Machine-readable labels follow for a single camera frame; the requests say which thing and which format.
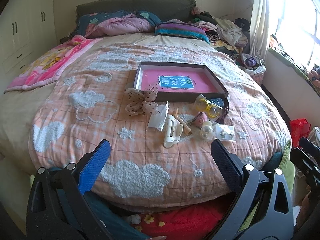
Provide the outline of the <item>earring card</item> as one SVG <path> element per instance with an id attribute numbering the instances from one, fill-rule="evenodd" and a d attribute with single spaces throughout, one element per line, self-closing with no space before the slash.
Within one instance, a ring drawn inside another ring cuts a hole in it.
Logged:
<path id="1" fill-rule="evenodd" d="M 219 139 L 220 141 L 234 141 L 234 126 L 216 124 L 216 139 Z"/>

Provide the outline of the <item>maroon hair clip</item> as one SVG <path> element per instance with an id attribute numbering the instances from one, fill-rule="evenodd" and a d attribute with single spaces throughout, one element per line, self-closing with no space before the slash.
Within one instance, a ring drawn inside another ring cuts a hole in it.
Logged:
<path id="1" fill-rule="evenodd" d="M 223 110 L 222 110 L 222 114 L 220 115 L 220 117 L 218 119 L 216 119 L 216 122 L 218 124 L 224 124 L 225 123 L 225 118 L 229 112 L 229 101 L 227 98 L 225 98 L 223 100 L 223 103 L 224 103 L 224 107 L 223 107 Z"/>

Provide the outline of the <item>pearl hair claw clip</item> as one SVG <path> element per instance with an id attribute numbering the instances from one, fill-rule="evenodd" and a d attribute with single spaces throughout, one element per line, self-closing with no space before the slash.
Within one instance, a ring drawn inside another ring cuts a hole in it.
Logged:
<path id="1" fill-rule="evenodd" d="M 211 121 L 205 121 L 201 127 L 201 138 L 205 141 L 213 141 L 216 136 L 216 126 Z"/>

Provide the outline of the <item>pink fuzzy hair clip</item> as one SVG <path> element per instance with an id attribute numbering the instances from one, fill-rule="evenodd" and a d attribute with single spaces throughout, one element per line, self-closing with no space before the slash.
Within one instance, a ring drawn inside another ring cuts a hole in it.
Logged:
<path id="1" fill-rule="evenodd" d="M 198 112 L 191 120 L 188 121 L 188 124 L 196 126 L 201 129 L 203 124 L 207 122 L 208 116 L 204 112 Z"/>

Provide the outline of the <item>yellow bangles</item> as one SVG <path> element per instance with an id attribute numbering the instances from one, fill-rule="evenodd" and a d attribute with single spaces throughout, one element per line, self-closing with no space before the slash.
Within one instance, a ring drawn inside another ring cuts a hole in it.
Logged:
<path id="1" fill-rule="evenodd" d="M 199 94 L 194 102 L 194 109 L 198 112 L 204 112 L 206 116 L 217 120 L 223 112 L 223 107 L 209 101 L 204 95 Z"/>

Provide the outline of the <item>cream hair claw clip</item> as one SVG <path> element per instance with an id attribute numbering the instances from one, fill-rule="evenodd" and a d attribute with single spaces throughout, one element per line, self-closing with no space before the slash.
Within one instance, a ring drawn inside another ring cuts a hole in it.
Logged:
<path id="1" fill-rule="evenodd" d="M 168 115 L 164 126 L 164 141 L 165 148 L 171 148 L 177 144 L 183 133 L 183 125 L 172 115 Z"/>

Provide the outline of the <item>clear plastic bag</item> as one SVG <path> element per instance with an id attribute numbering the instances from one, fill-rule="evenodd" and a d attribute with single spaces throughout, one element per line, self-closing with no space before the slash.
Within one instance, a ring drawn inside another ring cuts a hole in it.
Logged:
<path id="1" fill-rule="evenodd" d="M 158 113 L 150 116 L 148 128 L 162 132 L 169 111 L 169 103 L 162 102 L 158 106 Z"/>

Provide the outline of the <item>polka dot mesh bow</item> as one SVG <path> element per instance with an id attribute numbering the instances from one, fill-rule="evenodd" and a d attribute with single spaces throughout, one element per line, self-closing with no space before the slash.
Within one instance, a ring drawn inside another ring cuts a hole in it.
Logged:
<path id="1" fill-rule="evenodd" d="M 155 115 L 159 113 L 158 104 L 155 103 L 158 94 L 158 83 L 152 83 L 144 91 L 135 88 L 128 88 L 124 91 L 129 100 L 125 110 L 130 116 Z"/>

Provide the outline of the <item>peach quilt with white clouds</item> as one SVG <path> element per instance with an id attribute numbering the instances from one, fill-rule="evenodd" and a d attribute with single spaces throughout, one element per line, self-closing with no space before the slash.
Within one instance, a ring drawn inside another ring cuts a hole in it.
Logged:
<path id="1" fill-rule="evenodd" d="M 228 192 L 198 128 L 163 146 L 164 134 L 148 127 L 145 114 L 131 116 L 124 92 L 141 62 L 207 66 L 228 91 L 229 152 L 261 169 L 271 157 L 288 154 L 285 121 L 260 86 L 223 53 L 213 49 L 114 44 L 93 49 L 71 64 L 33 120 L 29 154 L 35 167 L 64 167 L 106 139 L 111 154 L 93 190 L 120 205 L 168 209 L 206 202 Z"/>

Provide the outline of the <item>floral laundry basket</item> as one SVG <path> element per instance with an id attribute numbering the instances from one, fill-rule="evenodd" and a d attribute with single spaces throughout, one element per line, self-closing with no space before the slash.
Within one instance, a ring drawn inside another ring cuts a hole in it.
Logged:
<path id="1" fill-rule="evenodd" d="M 262 61 L 253 55 L 241 53 L 231 57 L 234 63 L 247 73 L 258 85 L 262 85 L 266 68 Z"/>

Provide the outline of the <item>cream curtain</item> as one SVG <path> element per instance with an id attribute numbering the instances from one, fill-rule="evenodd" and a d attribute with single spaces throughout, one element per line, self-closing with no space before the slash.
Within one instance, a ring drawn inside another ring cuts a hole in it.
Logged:
<path id="1" fill-rule="evenodd" d="M 269 32 L 269 0 L 253 0 L 250 27 L 250 54 L 265 61 L 270 32 Z"/>

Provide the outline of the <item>pile of clothes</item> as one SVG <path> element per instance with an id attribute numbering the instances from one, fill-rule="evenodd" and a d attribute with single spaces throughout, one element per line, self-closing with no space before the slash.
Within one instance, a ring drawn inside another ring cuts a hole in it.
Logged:
<path id="1" fill-rule="evenodd" d="M 247 19 L 230 21 L 216 18 L 197 6 L 191 9 L 191 16 L 191 23 L 200 27 L 215 46 L 239 52 L 249 49 L 250 22 Z"/>

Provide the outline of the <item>pink and navy duvet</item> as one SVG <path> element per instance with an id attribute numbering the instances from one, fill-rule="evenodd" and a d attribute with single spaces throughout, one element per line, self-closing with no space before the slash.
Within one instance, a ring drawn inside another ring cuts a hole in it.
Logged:
<path id="1" fill-rule="evenodd" d="M 98 38 L 134 33 L 150 33 L 161 24 L 161 19 L 148 11 L 96 12 L 81 16 L 70 37 Z"/>

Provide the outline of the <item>cream wardrobe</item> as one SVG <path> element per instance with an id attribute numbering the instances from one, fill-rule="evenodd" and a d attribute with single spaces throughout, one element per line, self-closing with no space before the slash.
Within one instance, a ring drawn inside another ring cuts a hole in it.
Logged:
<path id="1" fill-rule="evenodd" d="M 9 0 L 1 13 L 1 93 L 30 63 L 57 46 L 54 0 Z"/>

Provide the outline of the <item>dark green headboard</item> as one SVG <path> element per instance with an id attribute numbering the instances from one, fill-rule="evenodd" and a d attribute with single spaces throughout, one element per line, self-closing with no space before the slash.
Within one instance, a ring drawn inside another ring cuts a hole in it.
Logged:
<path id="1" fill-rule="evenodd" d="M 196 6 L 196 0 L 98 0 L 76 6 L 76 21 L 81 16 L 96 12 L 127 12 L 148 11 L 157 15 L 161 21 L 192 19 L 191 10 Z"/>

